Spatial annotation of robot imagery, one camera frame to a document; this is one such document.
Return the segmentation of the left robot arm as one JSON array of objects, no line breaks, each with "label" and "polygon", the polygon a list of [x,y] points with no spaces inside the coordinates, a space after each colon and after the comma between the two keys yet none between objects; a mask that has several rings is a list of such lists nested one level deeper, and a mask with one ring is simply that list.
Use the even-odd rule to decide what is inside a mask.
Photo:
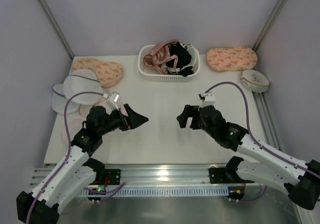
[{"label": "left robot arm", "polygon": [[78,193],[106,176],[105,165],[92,158],[103,143],[102,137],[116,129],[133,130],[148,118],[124,105],[126,114],[115,109],[107,113],[103,106],[90,109],[81,130],[49,175],[31,192],[16,198],[17,217],[25,224],[55,224],[60,214]]}]

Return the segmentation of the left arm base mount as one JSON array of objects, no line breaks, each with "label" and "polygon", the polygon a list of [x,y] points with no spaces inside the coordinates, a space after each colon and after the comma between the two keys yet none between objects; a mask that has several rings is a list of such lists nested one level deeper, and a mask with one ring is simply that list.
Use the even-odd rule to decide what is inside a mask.
[{"label": "left arm base mount", "polygon": [[95,180],[91,185],[110,186],[120,185],[121,170],[120,169],[102,169],[96,173]]}]

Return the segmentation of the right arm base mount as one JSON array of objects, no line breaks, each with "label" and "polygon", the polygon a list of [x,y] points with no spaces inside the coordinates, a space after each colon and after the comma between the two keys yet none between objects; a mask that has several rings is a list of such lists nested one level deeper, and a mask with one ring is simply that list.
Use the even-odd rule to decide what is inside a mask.
[{"label": "right arm base mount", "polygon": [[234,170],[229,170],[225,167],[210,167],[208,169],[208,176],[211,184],[254,183],[252,180],[242,179]]}]

